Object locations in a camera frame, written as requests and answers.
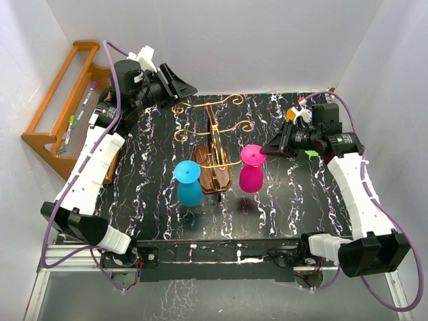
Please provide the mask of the pink wine glass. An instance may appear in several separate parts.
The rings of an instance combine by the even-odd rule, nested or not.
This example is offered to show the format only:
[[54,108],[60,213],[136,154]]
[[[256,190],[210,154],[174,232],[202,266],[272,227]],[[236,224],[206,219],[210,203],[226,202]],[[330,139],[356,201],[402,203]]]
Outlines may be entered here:
[[261,153],[261,146],[249,144],[244,147],[240,154],[244,166],[239,176],[239,186],[246,193],[256,193],[263,186],[262,166],[266,155]]

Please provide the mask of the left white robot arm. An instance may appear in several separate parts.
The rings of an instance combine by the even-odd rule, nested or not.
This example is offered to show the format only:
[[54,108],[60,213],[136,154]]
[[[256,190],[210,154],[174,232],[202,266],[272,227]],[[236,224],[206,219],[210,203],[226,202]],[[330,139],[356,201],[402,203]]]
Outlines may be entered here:
[[44,202],[41,214],[53,228],[87,245],[114,254],[124,267],[134,265],[138,250],[127,234],[94,214],[98,193],[126,135],[152,106],[167,109],[197,93],[168,67],[144,70],[135,60],[120,60],[111,72],[112,85],[91,115],[86,140],[74,169],[55,201]]

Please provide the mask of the green wine glass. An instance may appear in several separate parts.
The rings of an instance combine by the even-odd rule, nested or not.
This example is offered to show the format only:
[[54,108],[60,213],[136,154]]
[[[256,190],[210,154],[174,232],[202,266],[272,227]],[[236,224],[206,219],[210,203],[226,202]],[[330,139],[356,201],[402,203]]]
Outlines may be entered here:
[[319,156],[319,154],[315,150],[305,150],[305,153],[308,156]]

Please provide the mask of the blue wine glass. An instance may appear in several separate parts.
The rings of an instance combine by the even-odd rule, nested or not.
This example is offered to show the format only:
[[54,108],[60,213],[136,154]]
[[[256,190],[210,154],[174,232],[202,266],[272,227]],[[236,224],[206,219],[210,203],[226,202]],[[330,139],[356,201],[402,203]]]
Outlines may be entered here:
[[199,182],[201,169],[192,160],[180,162],[174,169],[174,176],[179,182],[177,187],[178,199],[186,207],[197,206],[203,198]]

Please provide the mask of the orange wine glass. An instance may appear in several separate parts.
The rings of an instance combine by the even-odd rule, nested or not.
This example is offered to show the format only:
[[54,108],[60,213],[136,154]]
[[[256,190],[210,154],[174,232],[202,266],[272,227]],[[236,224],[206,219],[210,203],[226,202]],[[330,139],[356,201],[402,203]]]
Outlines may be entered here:
[[300,111],[297,108],[291,107],[286,112],[286,119],[294,121],[294,119],[299,116],[299,113]]

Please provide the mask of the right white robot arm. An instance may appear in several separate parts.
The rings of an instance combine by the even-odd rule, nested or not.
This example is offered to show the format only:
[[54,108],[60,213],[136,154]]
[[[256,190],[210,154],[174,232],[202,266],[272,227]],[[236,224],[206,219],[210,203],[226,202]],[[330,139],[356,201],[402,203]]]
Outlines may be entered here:
[[350,217],[352,237],[305,233],[298,244],[299,260],[314,265],[323,257],[350,278],[395,271],[410,250],[409,242],[365,191],[368,179],[360,175],[364,147],[356,133],[343,132],[337,104],[317,104],[311,110],[290,108],[281,129],[261,153],[296,157],[301,150],[321,156],[334,177]]

